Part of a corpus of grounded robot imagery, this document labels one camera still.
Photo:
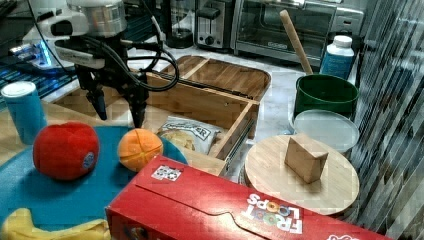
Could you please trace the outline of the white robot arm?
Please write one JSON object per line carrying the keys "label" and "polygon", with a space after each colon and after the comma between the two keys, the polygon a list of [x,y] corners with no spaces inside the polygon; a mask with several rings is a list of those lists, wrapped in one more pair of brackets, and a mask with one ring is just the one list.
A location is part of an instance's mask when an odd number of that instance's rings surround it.
{"label": "white robot arm", "polygon": [[32,0],[24,1],[40,39],[52,39],[55,57],[74,65],[97,115],[107,118],[103,88],[113,88],[127,101],[133,125],[141,127],[149,96],[147,77],[128,67],[123,0],[64,0],[62,6],[44,7],[39,14]]}

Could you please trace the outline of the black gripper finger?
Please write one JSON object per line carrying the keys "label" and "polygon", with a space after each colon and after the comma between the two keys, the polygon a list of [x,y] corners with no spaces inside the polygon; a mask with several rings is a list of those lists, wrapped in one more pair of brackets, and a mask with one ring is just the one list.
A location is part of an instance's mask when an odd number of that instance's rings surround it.
{"label": "black gripper finger", "polygon": [[107,119],[104,92],[102,90],[89,90],[86,95],[101,120]]}
{"label": "black gripper finger", "polygon": [[147,94],[131,95],[128,99],[134,126],[141,128],[145,119],[145,111],[147,106]]}

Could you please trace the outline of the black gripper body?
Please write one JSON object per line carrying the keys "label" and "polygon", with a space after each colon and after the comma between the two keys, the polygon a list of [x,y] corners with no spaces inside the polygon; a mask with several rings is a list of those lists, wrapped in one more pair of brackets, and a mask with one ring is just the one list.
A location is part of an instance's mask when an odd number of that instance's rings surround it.
{"label": "black gripper body", "polygon": [[118,91],[128,102],[145,102],[149,96],[143,87],[147,83],[145,73],[132,73],[127,66],[128,47],[120,35],[112,38],[94,38],[89,36],[75,38],[83,53],[88,53],[95,60],[102,62],[101,67],[92,64],[75,64],[75,71],[80,86],[88,91],[90,102],[103,99],[103,87]]}

